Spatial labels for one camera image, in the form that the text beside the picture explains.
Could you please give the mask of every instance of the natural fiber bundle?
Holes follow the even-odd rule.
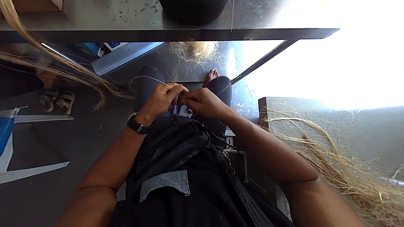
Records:
[[[304,146],[296,152],[336,187],[341,196],[351,205],[358,216],[369,226],[404,226],[404,189],[391,184],[382,174],[364,162],[353,162],[353,158],[340,154],[330,135],[319,125],[302,118],[267,118],[265,122],[289,120],[309,125],[329,142],[329,148],[306,135],[302,138],[289,137],[267,130],[279,137]]]
[[[211,61],[216,61],[218,44],[218,41],[170,42],[170,52],[177,54],[185,62],[213,63]]]
[[[35,38],[34,36],[32,36],[27,29],[25,28],[25,26],[22,24],[21,19],[19,18],[15,8],[14,8],[14,4],[12,2],[12,0],[0,0],[0,8],[1,11],[3,12],[4,17],[6,18],[7,22],[11,25],[11,27],[13,27],[20,35],[22,35],[26,40],[28,40],[34,47],[42,50],[43,52],[49,54],[50,56],[52,56],[53,58],[55,58],[56,60],[70,66],[71,68],[77,70],[78,72],[82,73],[85,76],[88,76],[89,78],[92,78],[94,80],[96,80],[98,83],[100,83],[100,85],[104,88],[106,88],[110,93],[112,93],[115,96],[119,96],[119,97],[126,97],[126,98],[131,98],[130,96],[125,95],[124,93],[118,91],[118,89],[108,83],[107,81],[105,81],[104,79],[100,78],[98,75],[96,75],[95,73],[91,72],[90,70],[88,70],[87,68],[78,65],[76,63],[73,63],[63,57],[61,57],[60,55],[51,52],[50,50],[48,50],[47,48],[45,48],[44,46],[41,45],[41,43],[38,41],[37,38]],[[3,60],[7,60],[7,61],[11,61],[14,62],[13,60],[15,58],[11,57],[10,55],[7,55],[6,53],[0,53],[0,57]],[[29,63],[29,60],[27,59],[19,59],[18,62],[25,62],[25,65],[29,65],[31,63]],[[41,66],[35,63],[32,63],[32,65],[35,65],[36,67],[43,67],[44,70],[46,69],[50,69],[50,67],[46,67],[46,66]],[[97,105],[95,105],[95,109],[101,108],[104,104],[105,104],[105,94],[104,92],[102,92],[102,90],[100,88],[97,88],[96,85],[93,85],[89,82],[86,82],[74,75],[68,74],[66,72],[62,72],[58,69],[53,68],[52,71],[60,76],[63,76],[67,79],[70,80],[74,80],[77,82],[81,82],[87,86],[90,86],[91,88],[95,89],[99,96],[100,96],[100,100],[98,102]]]

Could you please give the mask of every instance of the black watch strap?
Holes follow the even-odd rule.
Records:
[[[147,134],[149,133],[149,126],[142,125],[136,122],[135,120],[136,113],[131,114],[128,118],[128,123],[126,124],[129,128],[139,134]]]

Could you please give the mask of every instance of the person's right hand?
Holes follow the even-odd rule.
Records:
[[[187,105],[192,111],[204,118],[221,119],[233,112],[233,109],[222,102],[207,88],[200,88],[186,93],[180,104]]]

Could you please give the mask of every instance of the cardboard box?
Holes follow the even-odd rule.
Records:
[[[63,6],[63,0],[13,0],[13,3],[18,13],[61,11]]]

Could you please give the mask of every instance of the metal table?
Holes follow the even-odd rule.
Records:
[[[284,40],[232,80],[236,83],[299,39],[322,39],[339,30],[333,2],[229,0],[203,26],[170,20],[157,0],[64,0],[62,12],[21,15],[27,29],[53,43]],[[24,42],[0,20],[0,42]]]

